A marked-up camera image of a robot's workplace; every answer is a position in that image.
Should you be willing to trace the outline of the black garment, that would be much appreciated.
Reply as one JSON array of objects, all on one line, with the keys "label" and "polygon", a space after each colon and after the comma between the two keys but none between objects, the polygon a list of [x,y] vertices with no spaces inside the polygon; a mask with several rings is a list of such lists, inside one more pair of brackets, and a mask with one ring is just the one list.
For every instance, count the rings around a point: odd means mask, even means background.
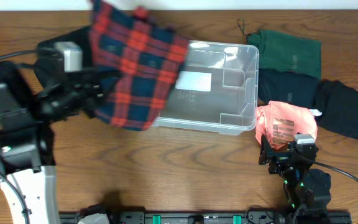
[{"label": "black garment", "polygon": [[88,37],[90,26],[82,27],[67,34],[54,37],[52,39],[43,40],[37,44],[37,48],[52,48],[57,42],[74,42],[83,51],[83,66],[92,67],[93,59]]},{"label": "black garment", "polygon": [[328,131],[358,139],[358,91],[339,80],[322,80],[314,95],[314,109],[322,112],[317,125]]}]

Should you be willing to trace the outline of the red navy plaid garment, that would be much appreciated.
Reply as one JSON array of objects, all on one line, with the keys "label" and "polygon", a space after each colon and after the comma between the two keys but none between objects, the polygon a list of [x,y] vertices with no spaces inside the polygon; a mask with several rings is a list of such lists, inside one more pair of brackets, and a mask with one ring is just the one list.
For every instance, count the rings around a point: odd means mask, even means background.
[{"label": "red navy plaid garment", "polygon": [[144,7],[126,14],[106,1],[93,1],[89,41],[95,66],[121,73],[97,117],[120,128],[149,129],[184,67],[190,41],[151,22]]}]

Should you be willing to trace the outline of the dark green garment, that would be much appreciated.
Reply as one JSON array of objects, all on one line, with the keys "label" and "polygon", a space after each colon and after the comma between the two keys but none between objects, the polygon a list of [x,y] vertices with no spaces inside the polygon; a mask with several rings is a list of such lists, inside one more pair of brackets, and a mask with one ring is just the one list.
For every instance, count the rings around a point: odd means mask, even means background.
[{"label": "dark green garment", "polygon": [[321,42],[274,30],[259,30],[247,36],[258,48],[259,67],[293,72],[321,79]]}]

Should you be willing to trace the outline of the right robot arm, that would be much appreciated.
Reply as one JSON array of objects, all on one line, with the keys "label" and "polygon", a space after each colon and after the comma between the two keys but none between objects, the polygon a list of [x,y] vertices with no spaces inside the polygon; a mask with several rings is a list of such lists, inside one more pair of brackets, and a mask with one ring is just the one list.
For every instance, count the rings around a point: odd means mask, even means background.
[{"label": "right robot arm", "polygon": [[326,207],[331,201],[331,176],[313,169],[318,147],[309,134],[297,134],[286,146],[275,150],[261,137],[259,164],[283,178],[289,209],[272,217],[273,223],[329,223]]}]

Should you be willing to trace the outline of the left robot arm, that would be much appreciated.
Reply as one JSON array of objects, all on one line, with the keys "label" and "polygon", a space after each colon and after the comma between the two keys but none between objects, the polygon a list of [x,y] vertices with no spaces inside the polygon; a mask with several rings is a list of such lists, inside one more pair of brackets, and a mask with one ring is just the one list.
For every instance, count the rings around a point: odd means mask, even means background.
[{"label": "left robot arm", "polygon": [[14,223],[59,223],[51,125],[79,112],[95,116],[121,74],[64,69],[57,58],[29,65],[42,86],[33,93],[24,64],[0,62],[0,187]]}]

